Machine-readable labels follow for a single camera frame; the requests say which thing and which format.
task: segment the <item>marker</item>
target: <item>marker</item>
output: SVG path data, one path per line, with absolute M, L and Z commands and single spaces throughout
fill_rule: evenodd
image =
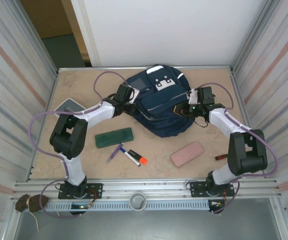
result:
M 228 158 L 228 154 L 223 154 L 223 155 L 219 155 L 219 156 L 216 156 L 215 159 L 218 161 L 218 160 L 221 160 L 221 159 L 225 159 L 225 158 Z
M 115 149 L 115 151 L 112 153 L 112 155 L 109 157 L 109 159 L 106 161 L 107 163 L 109 163 L 113 157 L 115 157 L 115 155 L 118 153 L 119 149 L 124 145 L 124 143 L 121 143 L 120 145 L 118 145 L 118 147 Z
M 138 153 L 136 153 L 133 150 L 129 150 L 128 151 L 129 155 L 131 155 L 133 158 L 135 158 L 137 161 L 139 161 L 141 164 L 146 164 L 147 163 L 147 159 L 145 159 L 144 157 L 142 157 L 141 155 L 139 155 Z
M 129 153 L 126 152 L 126 150 L 125 150 L 124 148 L 121 147 L 120 150 L 121 150 L 126 156 L 128 156 L 128 158 L 131 159 L 137 166 L 140 167 L 140 163 L 139 163 L 135 158 L 133 158 L 131 155 L 129 155 Z

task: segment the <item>navy backpack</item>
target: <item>navy backpack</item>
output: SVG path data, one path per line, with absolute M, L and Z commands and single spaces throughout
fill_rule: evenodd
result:
M 177 136 L 194 120 L 173 112 L 174 106 L 187 100 L 189 83 L 182 72 L 166 65 L 155 65 L 127 79 L 140 90 L 135 100 L 134 118 L 161 138 Z

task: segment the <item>beige table surface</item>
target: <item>beige table surface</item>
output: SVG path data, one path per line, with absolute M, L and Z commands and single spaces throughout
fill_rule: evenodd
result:
M 216 82 L 224 85 L 233 95 L 235 109 L 230 111 L 238 120 L 242 121 L 234 89 L 227 69 L 180 69 L 187 77 L 191 87 L 198 87 L 207 82 Z M 59 75 L 50 110 L 54 110 L 65 99 L 72 98 L 82 106 L 89 108 L 99 102 L 98 96 L 93 92 L 92 86 L 95 78 L 104 70 L 82 69 L 62 71 Z M 133 76 L 142 69 L 114 70 L 125 78 Z M 98 82 L 97 90 L 103 97 L 115 93 L 122 80 L 114 74 L 105 74 Z M 216 95 L 215 101 L 230 107 L 231 103 L 224 90 L 212 86 Z M 49 137 L 56 124 L 57 117 L 49 115 L 40 140 L 40 147 L 48 152 L 54 152 L 49 144 Z M 201 125 L 203 119 L 197 119 Z M 94 136 L 112 130 L 132 127 L 134 141 L 126 142 L 126 150 L 134 150 L 148 160 L 146 165 L 136 166 L 122 152 L 106 163 L 106 160 L 117 146 L 97 149 Z M 170 160 L 170 155 L 192 142 L 199 142 L 204 148 L 204 153 L 180 168 L 175 167 Z M 201 128 L 193 124 L 184 133 L 175 137 L 160 138 L 134 118 L 122 114 L 116 118 L 105 120 L 90 128 L 87 132 L 86 143 L 81 154 L 83 170 L 88 178 L 192 178 L 205 177 L 210 171 L 220 168 L 226 160 L 215 161 L 215 156 L 228 152 L 228 139 L 215 126 L 209 125 Z M 41 153 L 36 155 L 36 161 L 31 178 L 61 178 L 65 176 L 64 168 L 59 159 Z

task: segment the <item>corrugated metal wall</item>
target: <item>corrugated metal wall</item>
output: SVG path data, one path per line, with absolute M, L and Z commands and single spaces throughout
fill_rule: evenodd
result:
M 0 1 L 0 239 L 15 181 L 25 181 L 33 149 L 30 119 L 45 110 L 56 78 L 16 1 Z M 42 119 L 33 126 L 38 137 Z
M 252 127 L 264 131 L 280 158 L 276 177 L 288 213 L 288 0 L 275 6 L 236 79 Z

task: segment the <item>purple marker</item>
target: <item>purple marker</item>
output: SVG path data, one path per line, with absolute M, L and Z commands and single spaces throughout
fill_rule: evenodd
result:
M 118 153 L 119 149 L 124 145 L 124 143 L 121 143 L 120 145 L 118 145 L 118 147 L 116 148 L 116 150 L 112 153 L 112 155 L 107 159 L 106 163 L 109 163 L 113 157 L 115 157 L 115 155 Z

